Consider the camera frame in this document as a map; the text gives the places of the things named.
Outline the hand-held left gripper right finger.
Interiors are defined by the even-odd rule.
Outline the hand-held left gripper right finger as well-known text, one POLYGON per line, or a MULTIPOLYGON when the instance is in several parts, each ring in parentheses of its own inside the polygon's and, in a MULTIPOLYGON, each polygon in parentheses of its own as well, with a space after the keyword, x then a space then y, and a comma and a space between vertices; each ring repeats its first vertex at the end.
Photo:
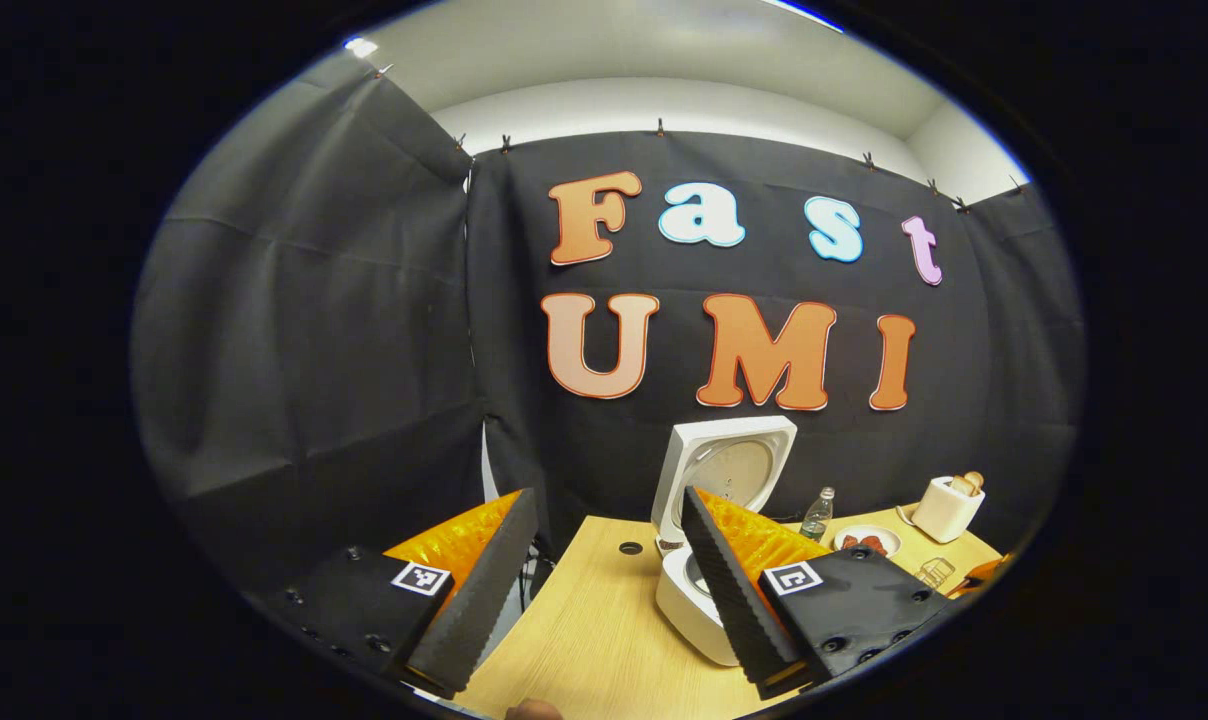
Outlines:
POLYGON ((827 551, 697 487, 683 492, 683 533, 763 699, 869 664, 965 605, 865 544, 827 551))

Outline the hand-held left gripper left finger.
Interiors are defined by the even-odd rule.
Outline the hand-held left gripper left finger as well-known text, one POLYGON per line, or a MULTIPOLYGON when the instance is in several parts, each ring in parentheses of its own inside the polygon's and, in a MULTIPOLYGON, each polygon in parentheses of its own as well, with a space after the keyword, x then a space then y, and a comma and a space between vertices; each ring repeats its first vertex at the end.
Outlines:
POLYGON ((538 533, 532 488, 389 550, 349 546, 249 602, 362 675, 443 698, 467 687, 538 533))

